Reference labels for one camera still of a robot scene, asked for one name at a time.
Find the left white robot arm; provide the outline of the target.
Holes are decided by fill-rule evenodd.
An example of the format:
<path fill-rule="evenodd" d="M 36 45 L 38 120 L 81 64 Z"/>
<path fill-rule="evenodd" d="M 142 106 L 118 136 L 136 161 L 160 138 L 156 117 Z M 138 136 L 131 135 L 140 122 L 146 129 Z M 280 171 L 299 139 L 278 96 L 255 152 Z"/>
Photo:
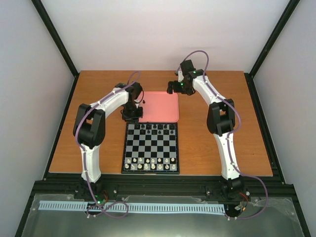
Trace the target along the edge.
<path fill-rule="evenodd" d="M 88 183 L 85 192 L 93 199 L 99 198 L 103 192 L 102 185 L 97 181 L 101 177 L 99 150 L 106 135 L 106 118 L 117 108 L 123 107 L 122 119 L 138 124 L 143 117 L 143 108 L 136 99 L 142 92 L 143 88 L 138 82 L 129 85 L 119 83 L 102 99 L 92 104 L 81 104 L 78 108 L 73 135 L 81 152 L 81 177 Z"/>

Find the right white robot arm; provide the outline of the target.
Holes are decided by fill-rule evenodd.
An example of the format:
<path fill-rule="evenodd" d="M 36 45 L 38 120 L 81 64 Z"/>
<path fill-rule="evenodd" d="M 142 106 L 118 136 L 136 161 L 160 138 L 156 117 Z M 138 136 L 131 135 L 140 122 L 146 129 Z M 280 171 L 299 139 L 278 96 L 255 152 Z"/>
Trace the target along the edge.
<path fill-rule="evenodd" d="M 208 105 L 206 125 L 214 135 L 221 160 L 221 195 L 232 200 L 242 191 L 244 184 L 237 164 L 234 148 L 235 105 L 226 99 L 209 81 L 204 70 L 197 70 L 191 60 L 180 63 L 175 72 L 177 80 L 168 83 L 167 92 L 193 95 L 198 92 Z"/>

